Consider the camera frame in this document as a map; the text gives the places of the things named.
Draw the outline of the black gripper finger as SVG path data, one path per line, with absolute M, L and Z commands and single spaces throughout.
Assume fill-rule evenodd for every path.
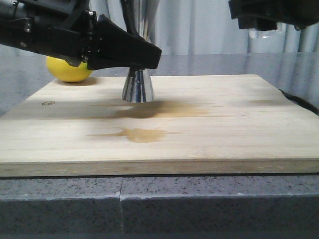
M 87 53 L 89 70 L 114 67 L 155 69 L 160 57 L 160 48 L 122 30 L 104 15 L 94 23 Z
M 132 35 L 138 35 L 135 24 L 134 1 L 120 0 L 120 3 L 127 32 Z

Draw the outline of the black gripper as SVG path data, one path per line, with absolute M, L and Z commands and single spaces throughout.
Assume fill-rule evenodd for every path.
M 279 23 L 293 25 L 295 30 L 303 30 L 319 22 L 318 0 L 278 0 L 279 18 L 273 20 L 267 10 L 267 0 L 229 0 L 232 19 L 237 19 L 240 29 L 257 31 L 278 30 Z
M 78 67 L 88 60 L 95 22 L 88 0 L 2 0 L 0 43 Z

